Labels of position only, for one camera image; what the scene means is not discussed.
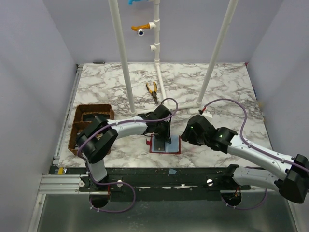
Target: gray wall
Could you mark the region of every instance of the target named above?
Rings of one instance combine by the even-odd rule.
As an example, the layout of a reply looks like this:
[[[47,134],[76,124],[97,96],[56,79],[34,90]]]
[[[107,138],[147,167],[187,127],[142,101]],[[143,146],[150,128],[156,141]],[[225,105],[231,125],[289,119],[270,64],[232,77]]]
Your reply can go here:
[[[0,30],[0,230],[23,232],[76,66],[42,0],[2,0]]]
[[[43,0],[76,63],[119,61],[107,0]],[[153,31],[138,37],[131,26],[153,20],[152,2],[119,0],[129,61],[153,61]],[[240,0],[220,62],[251,58],[282,0]],[[228,0],[161,0],[161,61],[208,62]]]
[[[285,0],[248,65],[275,150],[309,158],[309,1]],[[309,231],[309,196],[297,205]]]

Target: yellow-handled pliers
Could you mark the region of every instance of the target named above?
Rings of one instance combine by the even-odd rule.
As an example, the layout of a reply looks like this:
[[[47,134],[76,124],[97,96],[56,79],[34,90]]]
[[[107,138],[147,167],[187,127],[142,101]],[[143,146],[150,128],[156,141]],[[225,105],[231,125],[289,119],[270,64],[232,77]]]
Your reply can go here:
[[[158,97],[156,96],[156,92],[158,91],[158,88],[156,86],[156,82],[154,81],[154,91],[152,91],[151,89],[149,89],[148,83],[146,84],[146,87],[148,89],[148,91],[151,93],[152,97],[154,98],[155,103],[158,105]]]

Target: white marble tabletop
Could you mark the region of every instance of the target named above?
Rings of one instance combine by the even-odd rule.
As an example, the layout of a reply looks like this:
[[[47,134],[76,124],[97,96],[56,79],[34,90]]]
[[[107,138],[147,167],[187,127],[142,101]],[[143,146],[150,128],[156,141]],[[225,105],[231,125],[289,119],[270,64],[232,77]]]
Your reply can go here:
[[[208,64],[162,63],[162,77],[168,97],[179,104],[194,102],[197,99]],[[130,63],[135,106],[137,109],[152,109],[154,100],[145,83],[158,83],[153,63]],[[162,100],[158,84],[159,102]],[[244,63],[217,64],[213,70],[203,103],[217,98],[231,98],[242,103],[248,112],[244,135],[251,141],[271,148],[264,126],[263,117],[254,96],[253,88]],[[130,117],[126,87],[120,63],[85,64],[78,85],[68,129],[60,150],[59,167],[85,167],[82,159],[68,149],[75,109],[79,104],[110,103],[115,119]],[[239,131],[243,122],[243,111],[232,102],[216,102],[208,110],[213,116],[215,127],[228,127]],[[197,109],[179,110],[171,121],[171,134],[181,135],[190,117]],[[134,135],[116,140],[112,151],[104,158],[106,167],[226,167],[229,164],[254,166],[239,157],[212,151],[206,146],[181,143],[181,154],[149,153],[146,137]]]

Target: robotic arm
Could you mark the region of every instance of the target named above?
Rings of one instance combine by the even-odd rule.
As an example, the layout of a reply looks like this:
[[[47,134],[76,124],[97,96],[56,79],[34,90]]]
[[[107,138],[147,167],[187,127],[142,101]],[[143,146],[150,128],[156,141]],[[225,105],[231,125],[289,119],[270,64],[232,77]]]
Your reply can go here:
[[[154,133],[156,139],[171,143],[171,120],[158,121],[171,115],[171,111],[161,104],[153,112],[139,114],[130,119],[107,120],[102,116],[97,116],[76,139],[78,147],[82,147],[83,157],[86,159],[87,166],[94,180],[101,181],[106,177],[107,171],[103,158],[108,154],[116,139],[135,134]],[[114,126],[107,127],[97,137],[86,142],[98,130],[111,124],[114,124]]]
[[[153,112],[140,114],[129,120],[106,120],[96,117],[76,140],[93,179],[99,182],[107,176],[103,158],[116,139],[134,134],[154,133],[157,139],[171,143],[170,117],[173,114],[164,105],[159,105]],[[299,167],[309,169],[306,157],[298,154],[293,158],[280,154],[250,142],[229,128],[216,129],[203,115],[195,115],[189,119],[181,139],[194,145],[206,145],[212,150],[239,156],[262,168],[233,165],[229,178],[236,185],[272,189],[292,202],[304,202],[309,189],[309,175]],[[224,187],[226,184],[222,182],[220,186]]]
[[[272,189],[292,202],[304,202],[309,189],[308,173],[284,161],[308,169],[309,163],[306,157],[298,154],[293,158],[256,145],[247,139],[245,140],[249,145],[246,145],[235,131],[225,127],[216,129],[202,115],[195,115],[189,119],[181,139],[194,145],[206,145],[212,150],[239,156],[264,169],[238,167],[233,173],[233,179],[240,186],[253,185]],[[252,146],[279,157],[281,161],[253,149]]]

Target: screw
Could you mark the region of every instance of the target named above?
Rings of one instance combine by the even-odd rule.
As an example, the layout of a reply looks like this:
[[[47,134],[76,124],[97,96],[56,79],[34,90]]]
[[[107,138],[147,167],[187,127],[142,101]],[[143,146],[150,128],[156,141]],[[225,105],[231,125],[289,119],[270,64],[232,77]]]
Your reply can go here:
[[[213,185],[213,181],[211,179],[208,179],[206,183],[209,187]]]

